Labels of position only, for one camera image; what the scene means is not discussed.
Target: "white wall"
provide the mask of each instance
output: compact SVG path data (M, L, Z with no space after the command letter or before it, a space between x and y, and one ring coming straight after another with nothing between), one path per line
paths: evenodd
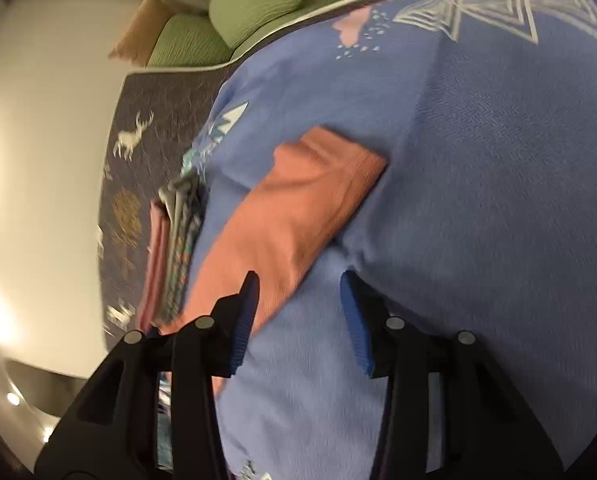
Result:
M105 355L95 232L140 1L13 0L0 16L0 350L89 376Z

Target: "blue blanket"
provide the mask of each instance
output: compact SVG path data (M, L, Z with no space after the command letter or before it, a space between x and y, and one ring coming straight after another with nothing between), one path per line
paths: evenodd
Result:
M347 268L430 332L483 337L573 462L597 432L597 1L386 0L259 51L184 159L210 188L190 283L315 124L389 166L220 396L232 470L368 477L386 382L355 365Z

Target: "folded cloth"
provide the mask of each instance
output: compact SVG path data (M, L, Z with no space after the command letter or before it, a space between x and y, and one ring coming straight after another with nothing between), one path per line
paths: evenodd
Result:
M239 291L249 270L261 280L252 327L259 330L294 293L385 165L382 157L320 126L280 145L272 171L211 247L181 316L161 332L176 332L209 314L216 300Z
M159 308L154 312L153 321L157 325L170 322L179 311L178 306L173 301L176 293L176 283L178 283L180 274L180 254L183 252L188 232L190 218L188 203L192 197L197 196L197 189L198 173L196 169L192 169L158 190L159 197L166 204L172 224L168 238L165 285L161 293ZM180 246L178 261L176 261L177 245Z
M174 286L174 299L172 307L174 315L181 314L183 306L183 295L185 292L185 285L187 284L187 274L190 269L190 261L192 259L192 250L196 243L196 238L202 226L202 206L198 200L198 196L194 194L190 197L190 223L187 228L187 235L182 247L181 260L177 269L176 283Z
M150 208L152 231L149 241L149 258L143 287L143 297L138 308L136 327L147 332L162 297L167 246L170 235L170 219L158 200L152 200Z

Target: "salmon towel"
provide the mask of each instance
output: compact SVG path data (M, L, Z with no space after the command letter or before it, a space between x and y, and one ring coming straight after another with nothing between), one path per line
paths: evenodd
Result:
M236 208L198 271L177 332L239 292L248 270L261 290L252 332L294 293L320 251L345 225L386 161L320 126L274 150L272 171Z
M149 241L149 258L143 297L140 300L136 328L148 332L165 282L165 267L167 263L167 245L170 237L170 219L163 209L163 204L152 200L150 205L150 219L152 231Z

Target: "patterned fabric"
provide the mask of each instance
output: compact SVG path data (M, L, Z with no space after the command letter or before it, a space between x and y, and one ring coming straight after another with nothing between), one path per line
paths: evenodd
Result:
M183 307L183 295L185 292L185 285L187 284L187 272L190 268L190 260L192 258L192 251L194 250L194 244L196 238L200 232L202 226L202 207L200 202L195 197L192 201L192 216L190 218L190 224L187 229L187 236L185 238L185 247L181 256L181 266L178 269L178 276L176 277L176 291L174 294L173 302L173 316L168 320L171 321L175 316L178 316Z
M230 469L368 477L386 383L354 361L348 268L426 332L478 333L568 465L597 433L597 1L368 10L249 57L194 144L203 153L215 121L248 103L204 162L192 285L278 145L324 124L391 162L227 381L216 409Z
M163 287L161 294L160 308L167 298L167 280L172 269L172 250L174 247L174 238L176 237L176 193L169 189L168 186L163 186L158 190L158 197L165 205L167 215L170 218L170 235L167 240L167 263L165 267L165 286Z
M247 101L239 104L238 106L231 107L225 112L221 113L219 117L212 120L207 128L203 128L203 131L199 134L202 140L205 140L202 148L197 148L198 142L183 155L182 158L182 173L191 171L193 168L198 171L200 181L205 184L205 166L210 160L212 153L216 150L216 147L223 142L223 139L229 134L229 131L241 118L243 112L247 108Z
M161 333L209 316L253 270L261 280L252 334L297 290L323 248L376 183L385 158L316 126L274 151L272 171L232 213L205 257L181 316ZM212 381L214 393L223 379Z
M188 200L183 203L181 211L181 221L178 224L176 231L176 241L174 242L174 256L172 259L172 269L168 276L167 299L163 306L161 316L158 324L167 323L174 315L174 296L176 295L176 285L178 283L178 276L181 272L182 253L185 247L185 239L187 236L187 228L190 223L191 207Z
M166 280L167 240L170 236L170 219L165 206L156 199L152 200L150 211L152 235L149 245L149 260L144 283L143 298L138 308L139 330L147 332L157 312Z
M376 1L355 0L321 16L285 27L256 44L245 57L293 30L343 16L352 9ZM102 230L99 277L108 349L112 349L127 330L134 328L134 306L140 301L147 267L147 251L143 248L149 243L149 229L141 226L148 225L150 199L157 193L159 184L179 173L181 153L200 134L222 83L243 60L202 72L133 73L125 79L108 140L99 209ZM117 132L133 127L138 110L143 115L153 110L155 119L134 152L134 163L128 163L115 158L112 150ZM122 199L122 211L117 208L118 199ZM121 226L121 220L130 221L132 228Z

